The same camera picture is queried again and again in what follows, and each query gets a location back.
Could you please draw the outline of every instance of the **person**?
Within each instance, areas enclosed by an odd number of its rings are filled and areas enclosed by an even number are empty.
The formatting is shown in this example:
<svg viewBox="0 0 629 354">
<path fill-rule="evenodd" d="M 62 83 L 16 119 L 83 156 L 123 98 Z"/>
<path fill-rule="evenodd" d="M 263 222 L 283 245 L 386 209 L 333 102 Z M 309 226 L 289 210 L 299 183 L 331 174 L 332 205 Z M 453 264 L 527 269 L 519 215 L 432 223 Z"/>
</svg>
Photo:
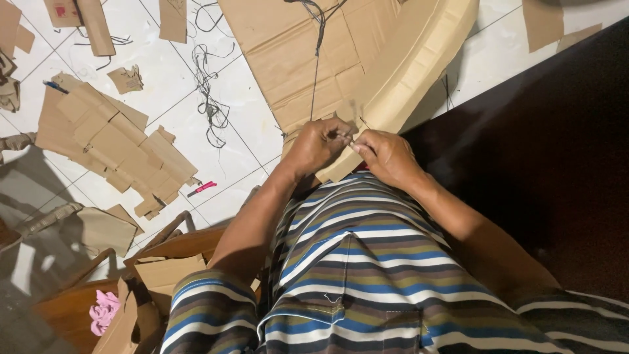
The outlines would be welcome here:
<svg viewBox="0 0 629 354">
<path fill-rule="evenodd" d="M 161 353 L 629 352 L 629 305 L 562 290 L 403 138 L 352 133 L 304 125 L 207 270 L 175 287 Z M 369 171 L 290 199 L 347 145 Z"/>
</svg>

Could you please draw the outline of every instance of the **white tile floor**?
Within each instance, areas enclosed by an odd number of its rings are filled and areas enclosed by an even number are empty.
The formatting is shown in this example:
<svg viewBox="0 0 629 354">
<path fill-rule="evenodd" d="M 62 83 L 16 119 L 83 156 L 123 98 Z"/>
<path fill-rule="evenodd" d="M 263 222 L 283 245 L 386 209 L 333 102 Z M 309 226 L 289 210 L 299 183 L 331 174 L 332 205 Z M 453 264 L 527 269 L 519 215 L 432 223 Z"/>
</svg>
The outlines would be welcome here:
<svg viewBox="0 0 629 354">
<path fill-rule="evenodd" d="M 193 23 L 199 6 L 188 0 L 188 33 L 192 38 L 188 38 L 187 44 L 170 43 L 158 38 L 157 0 L 103 0 L 111 34 L 130 36 L 133 43 L 116 46 L 117 55 L 110 66 L 97 71 L 96 68 L 107 63 L 107 58 L 94 57 L 88 46 L 74 45 L 86 43 L 76 30 L 54 29 L 41 1 L 12 2 L 22 10 L 20 23 L 35 34 L 35 42 L 30 54 L 16 49 L 18 70 L 13 76 L 22 80 L 22 107 L 18 113 L 0 111 L 0 136 L 37 130 L 43 102 L 42 80 L 64 71 L 146 113 L 149 116 L 146 133 L 163 125 L 177 136 L 174 144 L 178 150 L 198 168 L 196 177 L 204 182 L 214 181 L 218 186 L 191 198 L 185 195 L 192 187 L 184 186 L 174 203 L 148 221 L 135 218 L 133 214 L 133 207 L 142 200 L 135 191 L 119 193 L 101 177 L 63 156 L 30 149 L 0 168 L 0 216 L 9 226 L 71 200 L 103 209 L 120 203 L 145 231 L 134 240 L 127 254 L 129 257 L 183 210 L 191 211 L 197 229 L 232 217 L 251 188 L 262 184 L 279 162 L 280 131 L 224 19 L 219 22 L 218 30 L 198 30 Z M 200 0 L 201 4 L 212 2 Z M 597 23 L 607 27 L 629 15 L 629 0 L 606 0 L 584 6 L 571 6 L 582 1 L 562 0 L 562 3 L 566 33 Z M 209 19 L 216 20 L 220 14 L 218 6 L 206 7 L 201 10 L 199 24 L 202 28 L 209 27 Z M 208 62 L 208 67 L 218 73 L 218 78 L 211 81 L 211 92 L 215 99 L 231 107 L 229 125 L 220 132 L 227 144 L 220 150 L 208 143 L 207 120 L 197 112 L 201 96 L 195 90 L 191 56 L 197 45 L 204 45 L 208 52 L 218 55 L 210 57 Z M 447 69 L 452 102 L 449 106 L 445 104 L 443 83 L 437 82 L 404 129 L 435 117 L 549 58 L 556 47 L 553 43 L 528 53 L 521 0 L 481 0 L 476 24 Z M 133 64 L 140 67 L 145 89 L 119 95 L 106 74 Z M 9 153 L 5 158 L 15 156 Z M 13 257 L 0 256 L 0 269 L 9 269 L 9 273 L 0 272 L 0 282 L 14 287 L 8 290 L 3 285 L 0 293 L 13 294 L 17 289 L 18 295 L 37 298 L 39 292 L 45 293 L 47 289 L 46 277 L 61 281 L 66 273 L 76 271 L 75 259 L 79 257 L 74 249 L 77 248 L 59 242 L 55 239 L 58 236 L 50 237 L 42 237 L 43 244 L 22 244 L 13 252 Z M 117 259 L 116 268 L 123 266 L 122 260 Z M 42 274 L 30 274 L 39 272 L 39 268 Z M 105 262 L 91 278 L 115 274 L 109 268 Z M 59 346 L 57 342 L 49 342 L 52 344 L 45 345 L 40 352 L 62 351 L 53 349 Z M 16 343 L 16 352 L 33 352 L 30 346 Z M 22 347 L 29 349 L 19 351 Z"/>
</svg>

